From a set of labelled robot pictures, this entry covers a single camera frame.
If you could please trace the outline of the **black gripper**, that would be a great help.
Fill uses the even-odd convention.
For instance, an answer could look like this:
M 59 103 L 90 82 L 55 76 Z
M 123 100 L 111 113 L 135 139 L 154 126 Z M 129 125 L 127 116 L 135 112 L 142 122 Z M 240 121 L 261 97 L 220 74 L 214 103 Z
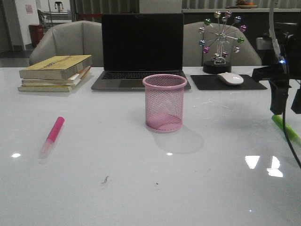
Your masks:
M 253 70 L 255 82 L 269 80 L 271 89 L 270 110 L 274 115 L 281 115 L 286 107 L 289 81 L 301 78 L 301 36 L 289 35 L 285 38 L 280 51 L 280 59 L 274 65 Z M 301 89 L 296 91 L 291 110 L 301 113 Z

